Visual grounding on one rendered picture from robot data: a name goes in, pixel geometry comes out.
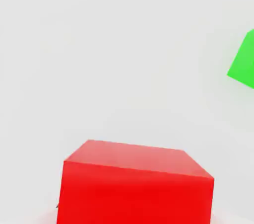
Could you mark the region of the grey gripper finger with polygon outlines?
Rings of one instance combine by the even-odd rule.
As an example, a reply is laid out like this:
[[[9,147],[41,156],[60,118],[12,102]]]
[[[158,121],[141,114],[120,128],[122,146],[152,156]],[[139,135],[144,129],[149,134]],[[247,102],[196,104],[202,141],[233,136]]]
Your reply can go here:
[[[57,224],[59,205],[57,205],[53,210],[50,210],[47,217],[47,224]]]

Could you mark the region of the small red cube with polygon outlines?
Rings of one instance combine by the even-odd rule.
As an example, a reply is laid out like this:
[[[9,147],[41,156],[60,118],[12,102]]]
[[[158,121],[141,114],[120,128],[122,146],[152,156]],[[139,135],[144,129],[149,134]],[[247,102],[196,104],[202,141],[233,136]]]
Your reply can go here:
[[[88,140],[63,163],[57,224],[210,224],[213,188],[183,150]]]

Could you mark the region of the small green cube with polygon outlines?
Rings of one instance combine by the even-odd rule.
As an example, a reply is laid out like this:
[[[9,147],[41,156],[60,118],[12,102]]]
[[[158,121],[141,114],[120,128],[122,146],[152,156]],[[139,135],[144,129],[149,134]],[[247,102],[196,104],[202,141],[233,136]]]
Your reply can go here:
[[[254,29],[246,34],[227,76],[254,89]]]

